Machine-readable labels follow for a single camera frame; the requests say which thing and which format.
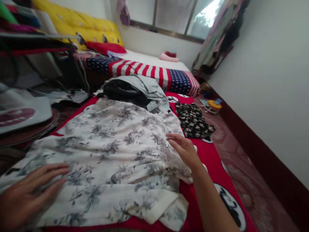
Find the yellow cushion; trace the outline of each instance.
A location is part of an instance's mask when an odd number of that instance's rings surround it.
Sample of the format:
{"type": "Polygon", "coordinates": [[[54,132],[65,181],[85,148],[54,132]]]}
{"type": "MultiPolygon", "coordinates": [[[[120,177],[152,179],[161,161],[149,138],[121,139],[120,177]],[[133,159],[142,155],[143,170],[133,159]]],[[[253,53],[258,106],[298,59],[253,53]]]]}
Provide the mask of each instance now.
{"type": "Polygon", "coordinates": [[[85,42],[115,43],[124,46],[118,27],[106,19],[91,17],[51,3],[48,0],[32,0],[33,7],[48,13],[58,34],[79,36],[72,39],[80,50],[85,50],[85,42]]]}

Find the pillow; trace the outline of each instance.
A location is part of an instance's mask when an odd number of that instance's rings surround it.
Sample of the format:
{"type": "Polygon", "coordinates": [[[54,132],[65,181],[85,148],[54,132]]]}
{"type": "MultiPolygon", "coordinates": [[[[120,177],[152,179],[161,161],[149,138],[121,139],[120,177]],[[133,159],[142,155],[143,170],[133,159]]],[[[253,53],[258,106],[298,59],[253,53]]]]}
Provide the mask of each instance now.
{"type": "Polygon", "coordinates": [[[126,53],[126,50],[123,46],[117,43],[99,43],[99,42],[86,42],[86,45],[89,49],[94,50],[102,55],[107,56],[107,52],[113,52],[119,55],[126,53]]]}

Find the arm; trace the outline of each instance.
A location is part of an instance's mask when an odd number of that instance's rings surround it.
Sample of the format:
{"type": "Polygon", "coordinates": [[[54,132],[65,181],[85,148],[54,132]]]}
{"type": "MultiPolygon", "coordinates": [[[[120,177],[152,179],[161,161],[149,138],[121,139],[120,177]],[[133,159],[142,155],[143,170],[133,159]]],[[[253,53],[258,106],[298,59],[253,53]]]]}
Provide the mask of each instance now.
{"type": "Polygon", "coordinates": [[[170,145],[192,170],[193,185],[205,232],[239,232],[234,219],[220,198],[207,170],[200,161],[191,140],[167,134],[170,145]]]}

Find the white wall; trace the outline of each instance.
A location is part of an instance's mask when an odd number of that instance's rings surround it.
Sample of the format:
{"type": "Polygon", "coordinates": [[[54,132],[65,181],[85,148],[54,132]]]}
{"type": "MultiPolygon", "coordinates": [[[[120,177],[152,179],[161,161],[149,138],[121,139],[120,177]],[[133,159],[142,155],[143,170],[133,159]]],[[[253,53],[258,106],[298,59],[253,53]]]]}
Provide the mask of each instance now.
{"type": "Polygon", "coordinates": [[[119,15],[116,13],[116,2],[115,0],[111,0],[112,15],[114,17],[113,21],[116,22],[119,27],[125,48],[157,57],[159,57],[162,52],[174,51],[177,52],[177,57],[180,61],[191,69],[200,50],[200,43],[149,32],[131,26],[124,26],[121,24],[119,15]]]}
{"type": "Polygon", "coordinates": [[[209,84],[309,189],[308,9],[308,0],[251,0],[209,84]]]}
{"type": "Polygon", "coordinates": [[[90,16],[97,18],[111,19],[109,0],[49,0],[58,5],[82,11],[90,16]]]}

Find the wall baseboard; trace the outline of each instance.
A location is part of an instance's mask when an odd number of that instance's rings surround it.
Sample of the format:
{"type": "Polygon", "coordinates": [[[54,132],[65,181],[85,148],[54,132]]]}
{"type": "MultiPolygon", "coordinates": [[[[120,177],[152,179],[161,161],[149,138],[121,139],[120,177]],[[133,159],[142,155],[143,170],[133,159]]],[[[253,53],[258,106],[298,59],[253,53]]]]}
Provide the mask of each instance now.
{"type": "MultiPolygon", "coordinates": [[[[221,98],[213,90],[213,99],[221,98]]],[[[309,231],[309,191],[223,100],[220,115],[301,231],[309,231]]]]}

